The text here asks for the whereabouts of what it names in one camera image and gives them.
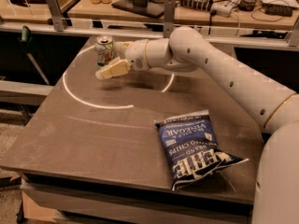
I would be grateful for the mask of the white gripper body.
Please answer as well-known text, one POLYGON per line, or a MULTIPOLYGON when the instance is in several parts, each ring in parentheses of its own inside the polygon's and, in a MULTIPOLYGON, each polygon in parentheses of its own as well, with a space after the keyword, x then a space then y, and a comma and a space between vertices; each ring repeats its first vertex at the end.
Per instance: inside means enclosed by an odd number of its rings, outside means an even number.
POLYGON ((136 71, 147 71, 150 69, 146 58, 148 42, 148 39, 137 40, 125 51, 125 58, 136 71))

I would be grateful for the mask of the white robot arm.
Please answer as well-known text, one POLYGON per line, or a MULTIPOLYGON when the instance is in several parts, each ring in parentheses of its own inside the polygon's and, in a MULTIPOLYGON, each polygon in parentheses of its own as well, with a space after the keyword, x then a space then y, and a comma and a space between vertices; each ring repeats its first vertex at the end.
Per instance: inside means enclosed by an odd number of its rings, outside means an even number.
POLYGON ((216 49, 190 27, 168 38, 119 45, 121 56, 95 75, 107 79, 130 69, 161 67, 206 71, 270 134, 259 162, 252 224, 299 224, 299 95, 216 49))

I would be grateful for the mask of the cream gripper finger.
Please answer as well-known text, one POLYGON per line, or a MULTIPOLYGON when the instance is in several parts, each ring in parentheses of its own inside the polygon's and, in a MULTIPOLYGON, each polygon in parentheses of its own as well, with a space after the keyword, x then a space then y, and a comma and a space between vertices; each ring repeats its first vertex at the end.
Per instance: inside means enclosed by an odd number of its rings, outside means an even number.
POLYGON ((130 45, 132 45, 132 41, 118 41, 114 45, 114 49, 118 56, 121 58, 125 57, 125 51, 129 48, 130 45))
POLYGON ((126 75, 131 70, 130 63, 125 59, 116 58, 108 65, 101 67, 95 76, 97 79, 110 79, 126 75))

